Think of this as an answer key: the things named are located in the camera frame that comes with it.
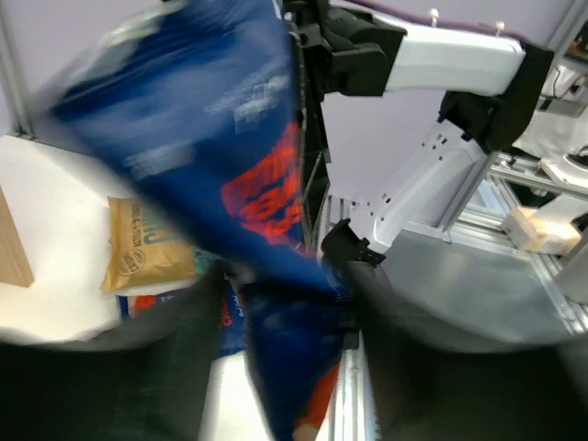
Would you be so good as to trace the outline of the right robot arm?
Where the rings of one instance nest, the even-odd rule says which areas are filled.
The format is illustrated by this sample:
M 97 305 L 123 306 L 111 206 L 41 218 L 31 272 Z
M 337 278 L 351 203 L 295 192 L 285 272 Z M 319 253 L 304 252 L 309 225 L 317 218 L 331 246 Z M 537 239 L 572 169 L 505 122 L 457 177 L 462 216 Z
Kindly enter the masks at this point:
M 524 37 L 410 17 L 367 1 L 280 1 L 297 62 L 305 240 L 329 186 L 327 94 L 380 97 L 440 90 L 435 122 L 413 159 L 318 243 L 336 267 L 379 265 L 401 229 L 455 175 L 509 147 L 531 120 L 554 53 Z

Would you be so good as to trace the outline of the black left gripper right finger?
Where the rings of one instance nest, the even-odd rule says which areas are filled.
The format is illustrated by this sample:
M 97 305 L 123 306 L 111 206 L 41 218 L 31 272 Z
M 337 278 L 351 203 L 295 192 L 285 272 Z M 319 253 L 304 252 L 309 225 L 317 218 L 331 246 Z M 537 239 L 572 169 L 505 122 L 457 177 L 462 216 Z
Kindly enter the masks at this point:
M 384 440 L 584 440 L 587 338 L 463 347 L 467 333 L 347 264 Z

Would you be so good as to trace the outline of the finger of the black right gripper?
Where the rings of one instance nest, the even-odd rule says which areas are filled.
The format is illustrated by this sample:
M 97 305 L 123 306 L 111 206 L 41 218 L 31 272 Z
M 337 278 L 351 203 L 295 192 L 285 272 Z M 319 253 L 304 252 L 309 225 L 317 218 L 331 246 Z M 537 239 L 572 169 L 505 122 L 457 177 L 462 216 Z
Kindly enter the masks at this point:
M 303 35 L 289 28 L 293 57 L 298 65 L 298 117 L 300 123 L 300 184 L 302 228 L 307 248 L 319 247 L 321 216 L 329 189 L 326 163 L 328 144 L 322 118 L 321 95 L 313 80 L 311 61 L 304 53 Z

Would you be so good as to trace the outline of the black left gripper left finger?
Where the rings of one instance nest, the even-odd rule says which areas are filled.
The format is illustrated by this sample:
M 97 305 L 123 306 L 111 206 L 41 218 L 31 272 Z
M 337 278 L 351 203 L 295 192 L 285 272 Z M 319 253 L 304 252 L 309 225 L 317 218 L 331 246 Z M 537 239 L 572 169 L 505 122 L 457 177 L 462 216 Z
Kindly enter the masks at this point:
M 204 281 L 221 286 L 221 266 Z M 124 323 L 85 341 L 2 335 L 2 439 L 198 439 L 219 323 L 191 319 L 153 340 Z

